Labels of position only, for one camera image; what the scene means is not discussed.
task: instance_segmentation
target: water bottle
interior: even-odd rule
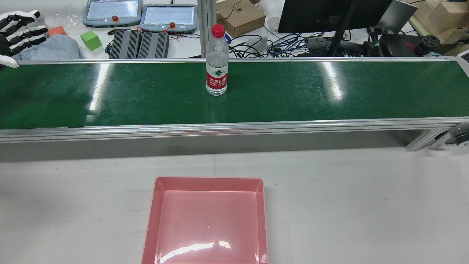
[[[215,24],[212,37],[208,41],[206,57],[207,91],[219,96],[227,90],[228,82],[228,43],[225,39],[225,27]]]

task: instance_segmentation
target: black power supply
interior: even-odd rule
[[[163,59],[168,57],[168,33],[144,32],[138,51],[139,59]]]
[[[168,56],[168,33],[116,30],[106,52],[109,59],[163,59]]]

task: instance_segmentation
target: orange box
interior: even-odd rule
[[[67,33],[65,32],[65,29],[63,29],[62,26],[49,29],[50,36],[53,36],[55,34],[62,34],[62,35],[67,36]]]

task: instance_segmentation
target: pink tray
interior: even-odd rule
[[[262,179],[157,178],[142,263],[268,263]]]

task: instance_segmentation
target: conveyor belt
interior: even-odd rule
[[[220,97],[206,92],[204,68],[199,60],[4,69],[0,128],[337,120],[448,126],[469,116],[469,102],[458,99],[469,98],[469,78],[446,59],[232,62]]]

